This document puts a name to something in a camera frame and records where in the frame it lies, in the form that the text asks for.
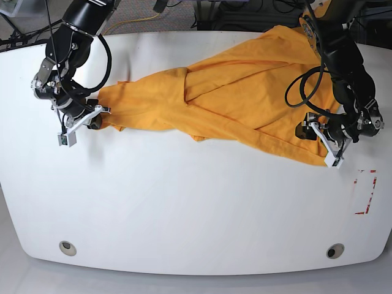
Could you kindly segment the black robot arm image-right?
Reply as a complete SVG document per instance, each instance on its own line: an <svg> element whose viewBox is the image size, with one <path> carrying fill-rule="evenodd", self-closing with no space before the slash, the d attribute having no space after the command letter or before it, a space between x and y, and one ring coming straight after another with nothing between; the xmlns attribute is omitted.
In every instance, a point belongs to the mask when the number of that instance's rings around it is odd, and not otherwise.
<svg viewBox="0 0 392 294"><path fill-rule="evenodd" d="M360 136L373 137L383 127L383 118L375 99L375 83L366 72L363 57L349 32L349 23L360 12L364 1L306 1L300 23L315 53L320 56L320 66L299 77L300 95L312 113L297 125L295 135L303 140L316 140L310 118L324 116L328 119L323 133L327 139L342 143ZM343 107L336 114L318 107L304 92L305 83L315 73L327 72L332 81L333 96Z"/></svg>

